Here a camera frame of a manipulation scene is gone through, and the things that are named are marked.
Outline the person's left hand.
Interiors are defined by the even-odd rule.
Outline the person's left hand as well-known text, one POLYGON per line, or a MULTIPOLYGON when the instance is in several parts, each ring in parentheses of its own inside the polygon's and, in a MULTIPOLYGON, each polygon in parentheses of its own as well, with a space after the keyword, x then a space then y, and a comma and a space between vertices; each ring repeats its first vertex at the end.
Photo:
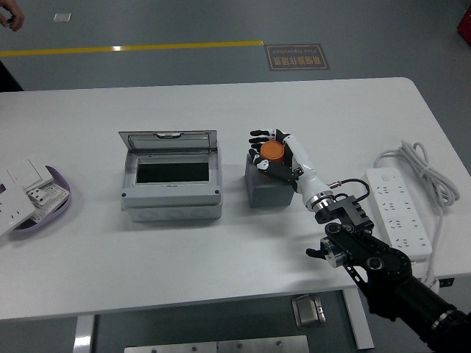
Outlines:
POLYGON ((9 28, 14 32, 17 32, 24 24, 24 14, 21 8, 18 6, 16 1, 13 0, 4 0, 1 1, 1 8, 6 10, 9 14, 7 18, 6 15, 1 13, 1 25, 4 28, 9 28))

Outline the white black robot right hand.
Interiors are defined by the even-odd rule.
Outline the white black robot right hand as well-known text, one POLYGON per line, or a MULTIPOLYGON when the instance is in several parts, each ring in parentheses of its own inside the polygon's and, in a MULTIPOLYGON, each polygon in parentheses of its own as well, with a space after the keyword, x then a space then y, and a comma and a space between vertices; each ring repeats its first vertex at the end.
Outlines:
POLYGON ((298 139, 279 129, 253 130, 250 135, 249 155, 261 173, 289 182, 294 191, 302 195, 302 202, 310 211, 333 203, 333 192, 319 179, 298 139), (284 158, 281 163, 272 162, 261 154, 261 148, 269 141, 282 144, 284 158))

